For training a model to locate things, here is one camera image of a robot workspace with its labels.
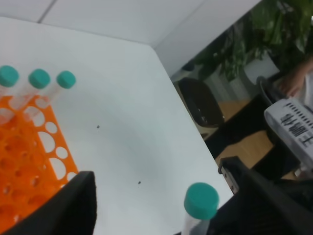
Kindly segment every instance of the white wall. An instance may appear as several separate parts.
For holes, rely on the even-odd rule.
[[[56,0],[44,24],[155,48],[169,76],[260,0]],[[0,16],[37,22],[53,0],[0,0]]]
[[[0,16],[37,22],[52,0],[0,0]]]
[[[44,24],[157,45],[204,0],[58,0]]]
[[[260,0],[206,0],[155,47],[172,76]]]

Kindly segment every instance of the white tabletop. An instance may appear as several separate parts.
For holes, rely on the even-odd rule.
[[[77,167],[95,172],[95,235],[179,232],[194,182],[220,205],[232,196],[150,46],[8,18],[0,29],[0,65],[22,79],[36,68],[77,77],[53,109]]]

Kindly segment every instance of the teal screw cap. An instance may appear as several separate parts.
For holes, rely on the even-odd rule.
[[[50,76],[46,71],[37,69],[28,76],[28,81],[33,87],[43,89],[50,83]]]
[[[0,85],[13,87],[19,79],[19,73],[15,68],[4,65],[0,68]]]
[[[187,213],[200,220],[209,220],[216,214],[219,205],[219,195],[206,183],[192,184],[187,192],[184,206]]]
[[[70,71],[63,71],[57,76],[57,83],[60,87],[70,89],[76,83],[76,78]]]

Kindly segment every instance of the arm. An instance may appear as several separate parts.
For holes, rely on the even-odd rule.
[[[305,76],[310,71],[313,71],[313,58],[300,64],[293,72],[287,75],[279,89],[287,96],[295,96],[303,87]]]

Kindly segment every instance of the wooden floor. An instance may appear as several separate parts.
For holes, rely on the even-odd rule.
[[[225,121],[230,119],[235,113],[241,110],[249,101],[224,101],[219,102],[219,106],[224,114]],[[273,147],[268,140],[265,131],[257,132],[237,144],[228,146],[216,159],[217,164],[221,158],[238,156],[249,168],[254,166]],[[284,178],[294,179],[293,173]]]

